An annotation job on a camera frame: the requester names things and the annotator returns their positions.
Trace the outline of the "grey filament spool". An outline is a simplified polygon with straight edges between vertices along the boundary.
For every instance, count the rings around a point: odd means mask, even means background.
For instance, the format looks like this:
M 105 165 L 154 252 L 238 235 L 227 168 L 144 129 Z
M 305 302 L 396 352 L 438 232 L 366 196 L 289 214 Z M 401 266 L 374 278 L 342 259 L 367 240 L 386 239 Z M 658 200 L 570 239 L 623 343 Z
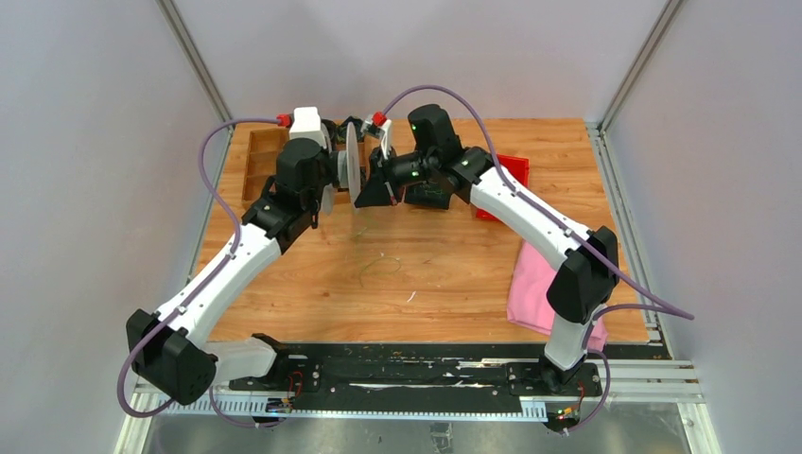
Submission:
M 363 187 L 363 179 L 361 175 L 359 141 L 357 139 L 357 128 L 354 121 L 346 120 L 339 126 L 328 130 L 332 149 L 331 150 L 345 150 L 347 152 L 347 170 L 348 170 L 348 193 L 350 205 L 354 206 L 354 202 Z M 331 186 L 323 189 L 322 198 L 322 212 L 325 215 L 330 215 L 333 212 L 336 193 Z

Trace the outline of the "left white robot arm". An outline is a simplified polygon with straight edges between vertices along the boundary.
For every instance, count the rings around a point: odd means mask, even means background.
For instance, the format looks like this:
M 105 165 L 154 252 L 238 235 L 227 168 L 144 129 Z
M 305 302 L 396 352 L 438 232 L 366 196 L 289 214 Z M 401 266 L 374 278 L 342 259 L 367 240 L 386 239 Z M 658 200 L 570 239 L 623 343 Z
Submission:
M 288 140 L 276 173 L 226 245 L 178 294 L 153 312 L 136 310 L 126 322 L 130 353 L 121 373 L 135 372 L 166 395 L 189 405 L 219 383 L 253 377 L 268 391 L 282 389 L 289 365 L 275 340 L 254 334 L 242 341 L 209 341 L 223 313 L 251 281 L 326 211 L 330 188 L 361 187 L 358 146 L 331 150 L 317 140 Z

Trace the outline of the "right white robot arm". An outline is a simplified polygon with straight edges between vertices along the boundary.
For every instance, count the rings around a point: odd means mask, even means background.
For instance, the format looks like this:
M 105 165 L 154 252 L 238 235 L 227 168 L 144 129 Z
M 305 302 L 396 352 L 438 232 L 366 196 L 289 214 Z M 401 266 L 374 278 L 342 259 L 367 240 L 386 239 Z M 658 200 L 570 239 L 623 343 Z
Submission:
M 491 152 L 464 146 L 439 105 L 414 109 L 408 121 L 414 148 L 401 155 L 392 148 L 392 125 L 383 113 L 361 126 L 379 145 L 370 155 L 368 179 L 355 207 L 396 205 L 407 187 L 435 183 L 446 194 L 490 213 L 540 252 L 556 272 L 546 291 L 554 321 L 539 360 L 540 378 L 549 392 L 568 392 L 587 356 L 592 317 L 619 283 L 616 235 L 607 227 L 591 230 L 564 216 L 514 182 Z

